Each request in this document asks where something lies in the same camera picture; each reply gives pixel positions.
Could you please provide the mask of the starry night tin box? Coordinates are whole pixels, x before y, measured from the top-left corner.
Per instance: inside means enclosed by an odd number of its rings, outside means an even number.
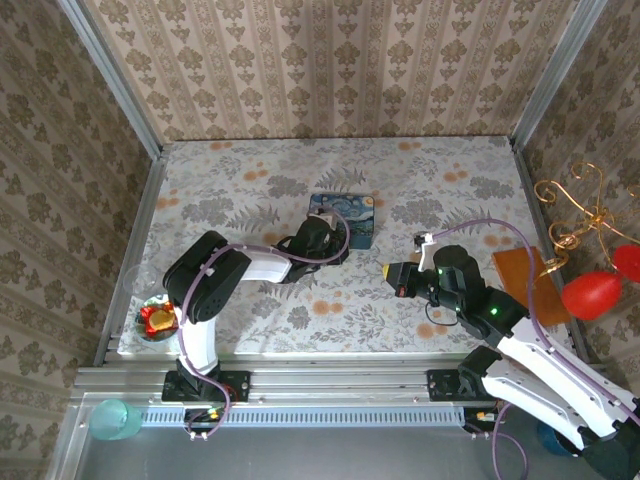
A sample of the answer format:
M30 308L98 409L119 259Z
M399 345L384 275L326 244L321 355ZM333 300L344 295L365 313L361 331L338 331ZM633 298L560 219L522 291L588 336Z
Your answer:
M350 248L368 250L375 230L375 199L371 195L314 193L310 196L311 210L330 207L338 211L350 229Z

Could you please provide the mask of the floral tablecloth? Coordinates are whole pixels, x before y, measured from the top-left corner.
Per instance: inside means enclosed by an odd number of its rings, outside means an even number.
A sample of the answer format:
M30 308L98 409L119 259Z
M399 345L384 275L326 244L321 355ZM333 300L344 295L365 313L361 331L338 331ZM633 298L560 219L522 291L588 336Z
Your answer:
M217 322L220 354L470 351L476 340L451 312L397 298L382 266L416 261L416 233L444 232L496 287L493 254L538 244L503 137L184 142L169 150L142 264L159 281L210 230L275 244L297 231L314 193L373 196L371 248L293 284L239 285Z

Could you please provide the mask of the large red balloon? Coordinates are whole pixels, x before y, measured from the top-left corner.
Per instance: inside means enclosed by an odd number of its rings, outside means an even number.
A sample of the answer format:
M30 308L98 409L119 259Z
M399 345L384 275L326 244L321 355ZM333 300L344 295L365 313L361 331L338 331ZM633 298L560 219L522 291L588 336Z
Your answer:
M610 311L622 294L618 274L595 271L568 283L561 294L566 310L574 317L591 321Z

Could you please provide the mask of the small black controller board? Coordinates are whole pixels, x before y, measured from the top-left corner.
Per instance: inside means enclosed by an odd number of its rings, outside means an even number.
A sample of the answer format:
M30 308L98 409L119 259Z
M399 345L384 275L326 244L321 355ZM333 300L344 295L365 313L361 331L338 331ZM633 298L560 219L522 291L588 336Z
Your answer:
M229 408L223 406L187 408L184 411L184 430L192 438L207 439L226 421Z
M465 407L463 429L471 434L484 434L494 430L498 417L497 409Z

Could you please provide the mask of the red yellow toy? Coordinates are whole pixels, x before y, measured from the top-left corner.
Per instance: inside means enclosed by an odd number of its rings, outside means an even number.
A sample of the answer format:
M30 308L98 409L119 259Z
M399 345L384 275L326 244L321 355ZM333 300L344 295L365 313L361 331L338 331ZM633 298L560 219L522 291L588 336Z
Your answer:
M160 332L174 331L178 328L177 315L173 304L169 301L154 303L140 308L147 335L155 336Z

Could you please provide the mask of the small red balloon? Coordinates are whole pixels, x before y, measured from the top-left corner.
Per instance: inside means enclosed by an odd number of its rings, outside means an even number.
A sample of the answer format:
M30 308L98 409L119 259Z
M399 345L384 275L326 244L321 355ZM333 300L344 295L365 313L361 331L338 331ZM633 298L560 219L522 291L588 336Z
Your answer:
M634 283L640 283L640 246L628 244L619 246L613 255L616 270Z

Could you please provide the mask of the clear plastic cup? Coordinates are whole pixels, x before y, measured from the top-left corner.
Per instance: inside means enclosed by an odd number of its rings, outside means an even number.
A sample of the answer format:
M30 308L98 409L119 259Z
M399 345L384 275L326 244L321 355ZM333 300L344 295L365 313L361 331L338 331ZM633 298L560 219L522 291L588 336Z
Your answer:
M134 297L149 297L156 288L158 276L158 270L150 264L135 265L125 273L123 288Z

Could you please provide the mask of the dark blue mug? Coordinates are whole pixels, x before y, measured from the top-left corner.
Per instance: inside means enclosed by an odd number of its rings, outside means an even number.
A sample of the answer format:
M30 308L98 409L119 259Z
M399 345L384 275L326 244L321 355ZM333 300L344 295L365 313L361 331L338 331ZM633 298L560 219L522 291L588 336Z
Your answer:
M539 443L550 454L560 457L572 457L574 455L573 445L546 423L541 421L537 423L536 434Z

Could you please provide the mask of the glass bowl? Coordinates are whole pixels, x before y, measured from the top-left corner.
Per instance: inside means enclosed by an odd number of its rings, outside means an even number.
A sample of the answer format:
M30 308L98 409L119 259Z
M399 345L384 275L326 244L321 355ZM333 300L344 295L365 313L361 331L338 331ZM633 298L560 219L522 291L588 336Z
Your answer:
M164 293L164 294L158 294L158 295L154 295L151 298L147 299L141 307L143 306L147 306L150 304L154 304L154 303L163 303L169 301L169 296ZM135 317L135 328L136 328L136 332L137 334L140 336L140 338L144 341L148 341L148 342L161 342L164 340L167 340L168 338L170 338L177 330L174 331L165 331L165 332L160 332L158 334L156 334L155 336L149 336L146 334L145 329L144 329L144 325L143 325L143 320L141 319L140 316L140 308L136 314Z

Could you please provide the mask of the teal plastic cup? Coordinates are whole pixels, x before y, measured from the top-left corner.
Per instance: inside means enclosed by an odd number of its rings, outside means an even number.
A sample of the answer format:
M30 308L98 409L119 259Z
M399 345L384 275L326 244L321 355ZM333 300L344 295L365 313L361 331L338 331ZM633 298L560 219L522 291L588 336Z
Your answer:
M89 433L97 440L116 441L136 435L142 428L141 411L119 399L97 405L89 417Z

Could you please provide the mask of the aluminium side rail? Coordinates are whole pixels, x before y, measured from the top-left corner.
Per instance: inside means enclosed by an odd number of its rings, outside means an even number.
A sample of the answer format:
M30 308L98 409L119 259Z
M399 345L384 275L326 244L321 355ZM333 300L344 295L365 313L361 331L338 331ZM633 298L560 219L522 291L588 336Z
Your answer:
M513 140L511 140L510 138L507 138L507 140L513 152L515 165L520 176L521 184L524 189L524 194L529 206L530 213L532 215L533 223L538 237L541 256L544 260L549 260L554 255L554 250L553 244L549 239L545 218L541 210L541 203L535 195L534 184L529 175L529 171L522 152L516 148ZM584 326L583 322L571 316L566 330L568 331L568 334L572 339L573 350L577 357L585 363L595 365L597 369L602 370L603 364L601 363L593 349L588 345L586 327Z
M127 317L131 294L124 287L126 274L141 262L155 205L165 178L169 149L164 148L154 159L140 198L135 221L129 237L127 249L121 264L116 286L106 314L105 323L92 362L93 367L101 366L108 351L109 342L120 333Z

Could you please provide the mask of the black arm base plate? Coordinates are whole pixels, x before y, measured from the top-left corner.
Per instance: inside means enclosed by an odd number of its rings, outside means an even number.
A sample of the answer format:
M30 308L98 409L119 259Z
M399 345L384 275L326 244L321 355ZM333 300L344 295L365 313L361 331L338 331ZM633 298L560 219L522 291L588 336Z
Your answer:
M456 369L431 369L426 372L429 398L444 401L493 401L482 382Z
M226 391L231 402L247 402L250 391L249 371L221 371L216 382ZM173 370L166 373L161 394L163 402L224 402L223 392L210 382Z

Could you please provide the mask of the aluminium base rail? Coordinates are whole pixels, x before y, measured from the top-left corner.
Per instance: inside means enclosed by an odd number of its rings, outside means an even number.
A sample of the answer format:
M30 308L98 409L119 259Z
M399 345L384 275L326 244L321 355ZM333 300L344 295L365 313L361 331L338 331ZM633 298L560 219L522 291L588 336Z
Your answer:
M429 403L427 372L454 369L462 354L316 353L238 354L220 361L220 372L246 371L244 407L422 406ZM100 367L78 371L73 398L121 398L159 406L171 355L110 353Z

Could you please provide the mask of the aluminium corner post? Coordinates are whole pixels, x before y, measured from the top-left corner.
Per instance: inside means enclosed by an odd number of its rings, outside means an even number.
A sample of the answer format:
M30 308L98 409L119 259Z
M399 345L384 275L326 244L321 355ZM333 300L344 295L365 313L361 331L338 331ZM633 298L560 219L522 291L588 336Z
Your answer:
M162 153L162 142L147 119L142 104L136 98L123 69L118 65L112 49L88 7L83 0L57 1L106 81L137 138L150 158L157 161Z
M515 153L522 152L532 137L607 3L579 0L510 137Z

